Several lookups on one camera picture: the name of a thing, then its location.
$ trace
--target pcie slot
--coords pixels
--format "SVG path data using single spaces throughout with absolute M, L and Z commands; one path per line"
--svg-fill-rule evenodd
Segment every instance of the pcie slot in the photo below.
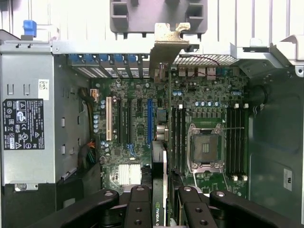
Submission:
M 123 141 L 123 106 L 122 106 L 122 101 L 118 100 L 117 101 L 117 119 L 118 119 L 118 143 L 122 143 Z
M 112 97 L 106 98 L 106 139 L 112 140 Z
M 177 110 L 177 117 L 176 117 L 176 165 L 177 168 L 181 170 L 181 111 Z
M 127 114 L 128 142 L 127 143 L 131 144 L 132 143 L 132 100 L 131 99 L 128 99 L 127 101 L 127 109 L 128 109 L 128 114 Z
M 148 99 L 147 102 L 148 109 L 148 145 L 150 145 L 153 140 L 153 100 Z
M 181 170 L 185 170 L 185 154 L 186 154 L 186 109 L 181 111 Z
M 176 108 L 172 108 L 172 161 L 176 168 Z

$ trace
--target black pcie slot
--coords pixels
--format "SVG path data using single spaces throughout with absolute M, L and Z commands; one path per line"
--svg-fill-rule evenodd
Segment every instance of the black pcie slot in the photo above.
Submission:
M 128 119 L 127 119 L 127 128 L 128 128 L 128 144 L 132 143 L 132 100 L 128 99 L 127 101 L 127 110 L 128 110 Z
M 227 128 L 231 128 L 231 109 L 227 109 Z M 226 133 L 226 172 L 231 174 L 232 171 L 232 151 L 231 151 L 231 130 Z
M 244 110 L 242 110 L 242 112 L 241 112 L 241 127 L 245 127 L 245 111 Z M 245 159 L 245 157 L 244 157 L 244 155 L 245 155 L 245 129 L 242 129 L 241 130 L 241 137 L 240 137 L 240 143 L 241 143 L 241 146 L 240 146 L 240 150 L 241 150 L 241 152 L 242 152 L 242 156 L 241 156 L 241 166 L 240 166 L 240 170 L 241 170 L 241 172 L 242 172 L 242 174 L 245 174 L 246 172 L 245 172 L 245 168 L 244 168 L 244 159 Z
M 181 170 L 185 170 L 185 154 L 186 154 L 186 109 L 181 111 Z
M 241 173 L 241 110 L 236 110 L 236 173 Z
M 122 143 L 123 142 L 123 106 L 121 100 L 117 100 L 117 119 L 118 119 L 117 140 L 118 143 Z
M 181 111 L 177 110 L 176 117 L 176 166 L 177 169 L 181 170 Z
M 173 167 L 176 168 L 176 108 L 172 108 L 172 161 Z

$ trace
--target ram slot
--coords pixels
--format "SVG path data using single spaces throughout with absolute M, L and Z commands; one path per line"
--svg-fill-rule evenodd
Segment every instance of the ram slot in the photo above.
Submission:
M 185 155 L 186 155 L 186 109 L 181 111 L 181 171 L 185 170 Z
M 241 109 L 236 110 L 236 173 L 241 173 Z
M 112 97 L 106 98 L 106 139 L 107 141 L 112 140 Z
M 128 144 L 131 144 L 132 143 L 132 100 L 131 99 L 128 99 L 127 101 L 127 110 L 128 110 L 128 113 L 127 113 L 127 116 L 128 116 L 128 119 L 127 119 L 127 138 L 128 138 Z
M 235 129 L 236 127 L 236 110 L 233 109 L 231 112 L 231 144 L 232 144 L 232 173 L 236 174 L 236 159 L 237 159 L 237 146 L 236 146 L 236 137 L 237 137 L 237 130 Z
M 172 108 L 172 164 L 176 168 L 176 108 Z
M 177 168 L 181 170 L 181 111 L 177 110 L 177 117 L 176 117 L 176 165 Z
M 151 141 L 153 140 L 153 100 L 148 99 L 147 102 L 147 116 L 148 116 L 148 145 L 150 145 Z
M 246 117 L 246 113 L 245 113 L 245 110 L 243 109 L 242 112 L 241 112 L 241 127 L 245 127 L 245 117 Z M 240 143 L 241 143 L 241 146 L 240 146 L 240 150 L 242 152 L 242 156 L 241 156 L 241 172 L 242 174 L 245 174 L 245 168 L 244 168 L 244 160 L 245 160 L 245 129 L 241 129 L 241 138 L 240 138 Z
M 118 119 L 118 143 L 123 142 L 123 105 L 121 100 L 117 100 L 117 119 Z
M 232 173 L 232 151 L 231 151 L 231 109 L 227 109 L 227 132 L 226 132 L 226 172 Z

